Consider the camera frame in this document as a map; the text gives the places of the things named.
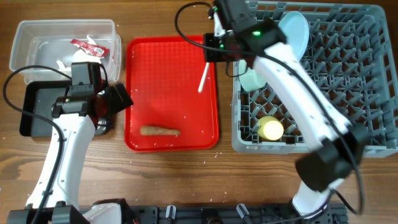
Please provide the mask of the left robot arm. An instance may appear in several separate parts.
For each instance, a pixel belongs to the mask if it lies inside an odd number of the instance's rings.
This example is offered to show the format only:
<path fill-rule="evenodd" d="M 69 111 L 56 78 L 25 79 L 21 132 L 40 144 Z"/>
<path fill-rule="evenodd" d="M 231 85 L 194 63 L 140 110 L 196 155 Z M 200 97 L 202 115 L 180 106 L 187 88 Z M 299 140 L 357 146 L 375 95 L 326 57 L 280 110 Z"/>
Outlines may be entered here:
<path fill-rule="evenodd" d="M 80 213 L 78 191 L 88 146 L 99 118 L 132 106 L 122 83 L 94 91 L 71 86 L 53 104 L 52 138 L 33 193 L 23 210 L 12 210 L 8 223 L 133 223 L 134 212 L 123 198 L 100 200 Z"/>

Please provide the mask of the light blue plate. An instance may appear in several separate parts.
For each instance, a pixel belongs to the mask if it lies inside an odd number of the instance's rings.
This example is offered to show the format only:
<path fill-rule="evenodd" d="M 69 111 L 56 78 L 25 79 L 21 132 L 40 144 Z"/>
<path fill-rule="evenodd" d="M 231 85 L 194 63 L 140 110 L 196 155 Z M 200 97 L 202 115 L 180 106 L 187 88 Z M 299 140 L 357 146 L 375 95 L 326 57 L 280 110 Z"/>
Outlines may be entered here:
<path fill-rule="evenodd" d="M 309 24 L 306 18 L 298 11 L 287 13 L 278 24 L 287 37 L 288 44 L 293 48 L 297 59 L 301 59 L 307 49 L 309 41 Z"/>

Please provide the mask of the pale green rice bowl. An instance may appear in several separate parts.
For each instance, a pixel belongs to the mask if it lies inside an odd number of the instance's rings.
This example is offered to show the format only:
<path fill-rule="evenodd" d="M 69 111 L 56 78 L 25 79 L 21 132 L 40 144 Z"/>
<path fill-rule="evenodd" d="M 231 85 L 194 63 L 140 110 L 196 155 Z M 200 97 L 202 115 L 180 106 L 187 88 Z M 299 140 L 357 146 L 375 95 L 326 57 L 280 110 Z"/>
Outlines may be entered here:
<path fill-rule="evenodd" d="M 238 75 L 241 86 L 247 92 L 258 90 L 266 85 L 265 79 L 249 68 L 245 60 L 239 61 Z"/>

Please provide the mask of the yellow plastic cup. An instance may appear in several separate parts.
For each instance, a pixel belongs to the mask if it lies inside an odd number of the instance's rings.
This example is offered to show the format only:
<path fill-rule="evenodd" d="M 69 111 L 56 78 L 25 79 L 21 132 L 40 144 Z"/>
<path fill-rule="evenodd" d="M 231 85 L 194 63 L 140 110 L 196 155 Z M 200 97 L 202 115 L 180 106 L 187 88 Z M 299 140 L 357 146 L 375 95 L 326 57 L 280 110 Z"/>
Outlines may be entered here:
<path fill-rule="evenodd" d="M 259 125 L 257 134 L 265 140 L 279 140 L 284 133 L 282 123 L 273 116 L 264 116 L 258 120 L 257 124 Z"/>

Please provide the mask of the brown root vegetable stick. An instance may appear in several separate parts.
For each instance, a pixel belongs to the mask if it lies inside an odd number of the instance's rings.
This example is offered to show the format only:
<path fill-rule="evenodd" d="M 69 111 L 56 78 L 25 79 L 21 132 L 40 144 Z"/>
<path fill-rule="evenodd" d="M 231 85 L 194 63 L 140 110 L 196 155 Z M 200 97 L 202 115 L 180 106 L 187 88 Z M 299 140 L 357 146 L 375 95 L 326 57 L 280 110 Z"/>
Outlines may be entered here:
<path fill-rule="evenodd" d="M 177 129 L 169 129 L 158 126 L 141 126 L 140 134 L 143 136 L 178 136 L 181 132 Z"/>

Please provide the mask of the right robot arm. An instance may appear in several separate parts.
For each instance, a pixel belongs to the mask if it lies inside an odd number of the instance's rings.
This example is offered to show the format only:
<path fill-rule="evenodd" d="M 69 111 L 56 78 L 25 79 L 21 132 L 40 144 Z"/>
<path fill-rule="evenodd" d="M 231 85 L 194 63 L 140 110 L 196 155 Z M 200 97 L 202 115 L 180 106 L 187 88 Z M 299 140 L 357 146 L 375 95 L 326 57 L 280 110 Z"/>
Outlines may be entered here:
<path fill-rule="evenodd" d="M 320 91 L 294 55 L 288 38 L 272 20 L 256 20 L 244 1 L 214 1 L 216 51 L 227 60 L 244 59 L 277 94 L 310 152 L 295 163 L 302 182 L 292 200 L 305 218 L 318 215 L 351 172 L 358 173 L 368 132 L 352 124 Z"/>

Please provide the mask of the white tissue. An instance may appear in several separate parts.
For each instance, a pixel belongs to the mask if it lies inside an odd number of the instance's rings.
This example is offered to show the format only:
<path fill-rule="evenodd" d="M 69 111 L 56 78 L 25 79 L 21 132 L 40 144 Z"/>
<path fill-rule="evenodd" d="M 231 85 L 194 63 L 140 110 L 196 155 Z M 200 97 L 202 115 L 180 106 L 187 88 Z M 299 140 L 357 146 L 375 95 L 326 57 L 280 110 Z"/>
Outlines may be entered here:
<path fill-rule="evenodd" d="M 96 42 L 91 38 L 90 35 L 87 35 L 86 38 L 88 39 L 88 43 L 89 44 L 96 44 Z M 97 62 L 97 63 L 101 63 L 101 59 L 103 57 L 95 57 L 92 55 L 88 55 L 86 54 L 86 52 L 84 50 L 82 50 L 81 48 L 77 47 L 78 50 L 73 54 L 72 56 L 72 62 Z"/>

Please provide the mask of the white plastic spoon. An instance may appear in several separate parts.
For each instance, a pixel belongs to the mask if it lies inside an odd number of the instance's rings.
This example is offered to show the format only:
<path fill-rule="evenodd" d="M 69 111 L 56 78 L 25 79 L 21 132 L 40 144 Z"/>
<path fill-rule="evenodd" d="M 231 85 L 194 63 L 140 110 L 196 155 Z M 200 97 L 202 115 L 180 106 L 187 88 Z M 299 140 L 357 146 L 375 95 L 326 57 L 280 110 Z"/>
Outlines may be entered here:
<path fill-rule="evenodd" d="M 200 84 L 198 86 L 198 92 L 201 93 L 203 91 L 204 85 L 205 85 L 205 81 L 206 81 L 206 77 L 209 71 L 209 67 L 210 67 L 210 63 L 207 62 L 203 71 L 203 74 L 201 76 L 201 80 L 200 80 Z"/>

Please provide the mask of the red sauce packet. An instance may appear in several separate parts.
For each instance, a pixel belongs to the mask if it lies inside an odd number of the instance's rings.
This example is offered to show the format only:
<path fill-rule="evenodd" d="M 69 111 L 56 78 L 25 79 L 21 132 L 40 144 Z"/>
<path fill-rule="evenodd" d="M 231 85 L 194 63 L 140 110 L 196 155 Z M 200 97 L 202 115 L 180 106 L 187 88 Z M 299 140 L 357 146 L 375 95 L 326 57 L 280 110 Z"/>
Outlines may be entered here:
<path fill-rule="evenodd" d="M 81 48 L 86 52 L 88 55 L 92 55 L 95 57 L 104 57 L 108 54 L 109 49 L 106 47 L 102 47 L 100 45 L 89 44 L 88 42 L 82 42 L 80 40 L 73 39 L 71 44 L 75 45 L 76 47 Z"/>

